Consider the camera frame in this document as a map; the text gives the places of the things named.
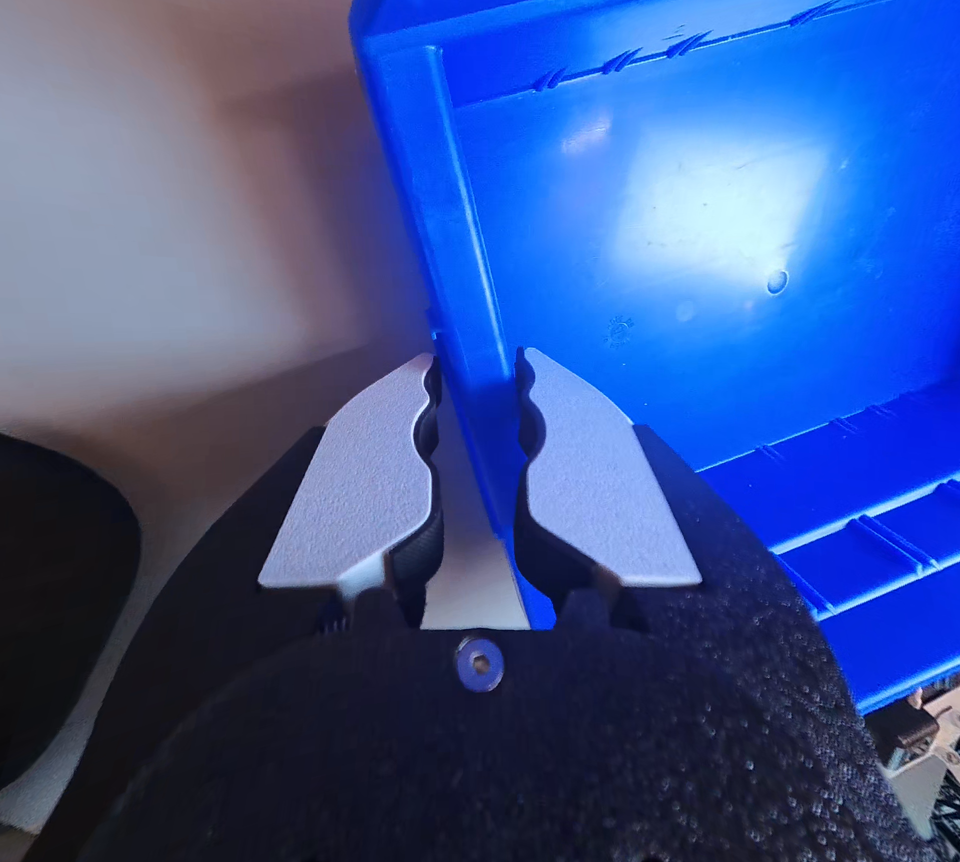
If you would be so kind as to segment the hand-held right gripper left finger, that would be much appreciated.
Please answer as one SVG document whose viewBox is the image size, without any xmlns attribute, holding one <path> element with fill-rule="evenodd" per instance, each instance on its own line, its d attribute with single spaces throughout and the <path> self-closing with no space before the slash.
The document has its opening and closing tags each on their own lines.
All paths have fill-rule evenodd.
<svg viewBox="0 0 960 862">
<path fill-rule="evenodd" d="M 362 592 L 424 585 L 443 558 L 431 456 L 442 377 L 422 353 L 332 416 L 260 568 L 266 590 Z"/>
</svg>

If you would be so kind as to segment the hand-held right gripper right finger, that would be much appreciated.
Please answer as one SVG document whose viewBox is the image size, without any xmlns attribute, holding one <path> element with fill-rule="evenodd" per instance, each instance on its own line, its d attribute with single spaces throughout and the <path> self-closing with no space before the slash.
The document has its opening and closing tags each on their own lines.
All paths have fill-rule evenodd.
<svg viewBox="0 0 960 862">
<path fill-rule="evenodd" d="M 677 589 L 703 577 L 631 418 L 544 352 L 517 350 L 513 549 L 547 597 L 582 588 Z"/>
</svg>

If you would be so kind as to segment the blue plastic bin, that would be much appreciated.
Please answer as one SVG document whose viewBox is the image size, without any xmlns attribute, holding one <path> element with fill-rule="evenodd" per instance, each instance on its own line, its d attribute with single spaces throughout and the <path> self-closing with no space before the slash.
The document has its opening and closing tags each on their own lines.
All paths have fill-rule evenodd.
<svg viewBox="0 0 960 862">
<path fill-rule="evenodd" d="M 958 675 L 958 0 L 353 0 L 489 520 L 534 347 L 774 552 L 860 712 Z"/>
</svg>

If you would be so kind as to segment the black wrist rest pad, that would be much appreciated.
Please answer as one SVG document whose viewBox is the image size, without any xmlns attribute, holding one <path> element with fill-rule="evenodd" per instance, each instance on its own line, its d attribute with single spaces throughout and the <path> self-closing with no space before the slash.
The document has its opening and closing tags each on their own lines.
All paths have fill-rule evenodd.
<svg viewBox="0 0 960 862">
<path fill-rule="evenodd" d="M 75 708 L 138 572 L 141 528 L 98 472 L 1 437 L 1 785 Z"/>
</svg>

